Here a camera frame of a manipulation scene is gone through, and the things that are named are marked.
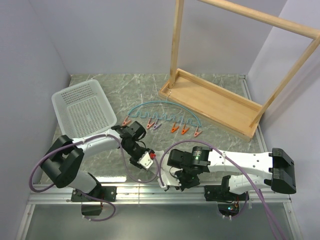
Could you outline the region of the blue wire hanger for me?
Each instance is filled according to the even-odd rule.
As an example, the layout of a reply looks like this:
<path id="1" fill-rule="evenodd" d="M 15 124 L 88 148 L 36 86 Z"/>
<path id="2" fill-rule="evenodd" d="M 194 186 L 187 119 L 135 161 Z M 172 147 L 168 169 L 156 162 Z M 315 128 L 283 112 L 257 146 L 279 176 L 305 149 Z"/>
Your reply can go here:
<path id="1" fill-rule="evenodd" d="M 160 107 L 164 107 L 164 105 L 167 106 L 174 106 L 175 108 L 178 108 L 184 112 L 187 112 L 190 117 L 185 119 L 183 115 L 179 115 L 178 113 L 169 114 L 167 111 L 145 111 L 142 113 L 141 109 L 144 108 L 147 105 L 159 105 Z M 188 109 L 187 107 L 183 106 L 182 104 L 175 103 L 172 101 L 169 101 L 169 97 L 165 97 L 165 100 L 151 100 L 142 102 L 136 106 L 134 106 L 132 109 L 129 110 L 127 116 L 129 118 L 151 118 L 152 120 L 158 119 L 166 122 L 177 122 L 181 124 L 187 124 L 192 127 L 202 127 L 202 123 L 199 119 L 199 117 L 196 116 L 196 114 Z"/>

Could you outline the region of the white underwear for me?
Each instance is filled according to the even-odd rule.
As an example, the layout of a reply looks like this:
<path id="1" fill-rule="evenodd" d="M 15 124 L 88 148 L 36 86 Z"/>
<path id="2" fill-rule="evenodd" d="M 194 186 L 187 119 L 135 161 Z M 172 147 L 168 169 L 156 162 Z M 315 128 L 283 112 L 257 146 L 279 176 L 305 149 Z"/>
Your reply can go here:
<path id="1" fill-rule="evenodd" d="M 154 151 L 154 154 L 155 154 L 155 158 L 157 159 L 157 162 L 160 163 L 161 160 L 165 160 L 166 159 L 166 154 L 165 154 L 165 151 L 164 150 L 155 150 Z"/>

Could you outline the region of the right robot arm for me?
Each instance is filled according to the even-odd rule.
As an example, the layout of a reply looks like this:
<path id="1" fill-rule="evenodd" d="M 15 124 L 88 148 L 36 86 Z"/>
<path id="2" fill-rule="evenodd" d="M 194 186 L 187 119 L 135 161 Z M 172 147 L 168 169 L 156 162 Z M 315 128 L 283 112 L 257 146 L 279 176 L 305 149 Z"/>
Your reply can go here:
<path id="1" fill-rule="evenodd" d="M 203 173 L 233 173 L 220 187 L 226 200 L 254 189 L 270 188 L 286 195 L 297 192 L 295 163 L 281 148 L 263 153 L 221 151 L 208 146 L 195 146 L 191 152 L 173 149 L 165 155 L 161 168 L 161 186 L 181 191 L 198 186 Z"/>

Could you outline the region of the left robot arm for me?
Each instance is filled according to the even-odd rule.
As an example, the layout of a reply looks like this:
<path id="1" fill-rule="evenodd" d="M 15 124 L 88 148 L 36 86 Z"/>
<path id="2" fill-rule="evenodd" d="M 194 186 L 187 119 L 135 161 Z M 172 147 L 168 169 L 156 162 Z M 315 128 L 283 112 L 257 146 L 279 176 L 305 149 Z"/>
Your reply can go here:
<path id="1" fill-rule="evenodd" d="M 123 148 L 132 165 L 149 169 L 154 163 L 155 151 L 138 144 L 145 135 L 145 128 L 137 121 L 131 125 L 115 125 L 82 139 L 62 135 L 51 146 L 48 153 L 53 154 L 40 168 L 57 188 L 71 187 L 81 191 L 89 201 L 96 201 L 101 195 L 101 183 L 91 173 L 80 170 L 82 161 L 106 150 Z"/>

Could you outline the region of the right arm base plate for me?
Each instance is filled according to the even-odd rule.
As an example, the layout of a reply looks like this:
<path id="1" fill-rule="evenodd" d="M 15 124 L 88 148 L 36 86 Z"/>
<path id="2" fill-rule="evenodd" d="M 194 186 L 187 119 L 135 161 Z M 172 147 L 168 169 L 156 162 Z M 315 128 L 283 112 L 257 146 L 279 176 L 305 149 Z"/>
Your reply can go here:
<path id="1" fill-rule="evenodd" d="M 204 198 L 207 202 L 231 203 L 237 200 L 239 196 L 230 192 L 229 187 L 222 185 L 205 185 Z"/>

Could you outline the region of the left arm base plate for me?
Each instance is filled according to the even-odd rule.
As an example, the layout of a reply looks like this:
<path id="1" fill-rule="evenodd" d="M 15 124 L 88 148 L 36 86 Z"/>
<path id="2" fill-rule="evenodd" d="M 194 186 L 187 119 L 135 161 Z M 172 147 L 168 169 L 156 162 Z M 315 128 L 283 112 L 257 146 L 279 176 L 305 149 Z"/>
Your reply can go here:
<path id="1" fill-rule="evenodd" d="M 79 190 L 73 190 L 71 194 L 71 202 L 92 202 L 92 198 L 104 200 L 108 202 L 115 202 L 117 195 L 116 186 L 101 186 L 100 188 L 92 190 L 88 193 L 89 197 L 84 196 Z"/>

